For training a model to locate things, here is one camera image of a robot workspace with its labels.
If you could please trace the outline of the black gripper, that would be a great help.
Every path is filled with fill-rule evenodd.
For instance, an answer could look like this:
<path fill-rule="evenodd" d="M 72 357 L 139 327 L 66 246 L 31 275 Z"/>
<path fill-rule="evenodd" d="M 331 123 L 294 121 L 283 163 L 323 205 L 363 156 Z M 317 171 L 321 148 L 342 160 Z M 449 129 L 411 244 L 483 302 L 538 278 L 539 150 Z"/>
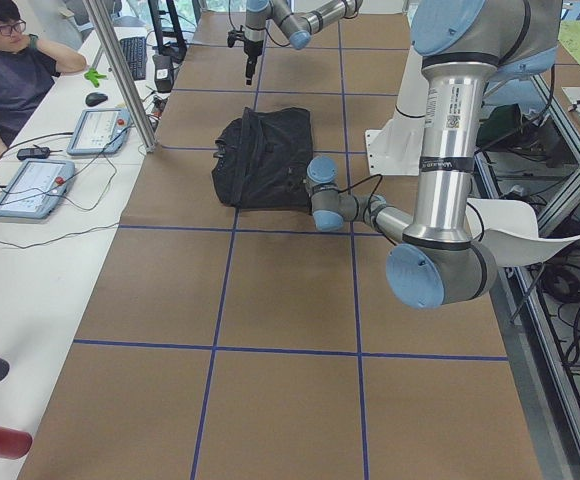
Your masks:
<path fill-rule="evenodd" d="M 245 39 L 244 53 L 248 56 L 245 66 L 245 84 L 251 86 L 256 73 L 257 56 L 262 55 L 262 41 Z"/>

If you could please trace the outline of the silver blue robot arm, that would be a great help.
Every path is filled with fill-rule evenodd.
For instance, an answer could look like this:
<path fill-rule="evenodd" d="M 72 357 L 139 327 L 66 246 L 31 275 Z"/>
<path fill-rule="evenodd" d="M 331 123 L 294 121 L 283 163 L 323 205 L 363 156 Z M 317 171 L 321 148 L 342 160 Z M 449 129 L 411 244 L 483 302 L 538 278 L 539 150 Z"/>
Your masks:
<path fill-rule="evenodd" d="M 238 30 L 246 55 L 246 84 L 252 84 L 258 59 L 263 54 L 269 20 L 280 29 L 291 47 L 301 50 L 325 27 L 357 15 L 362 4 L 362 0 L 334 0 L 307 13 L 295 13 L 286 1 L 247 1 L 245 25 Z"/>
<path fill-rule="evenodd" d="M 464 229 L 486 84 L 541 73 L 556 58 L 559 1 L 423 1 L 410 39 L 428 82 L 413 215 L 379 195 L 341 192 L 319 156 L 305 180 L 320 231 L 362 221 L 396 242 L 386 261 L 394 295 L 413 308 L 472 300 L 494 283 L 494 255 Z"/>

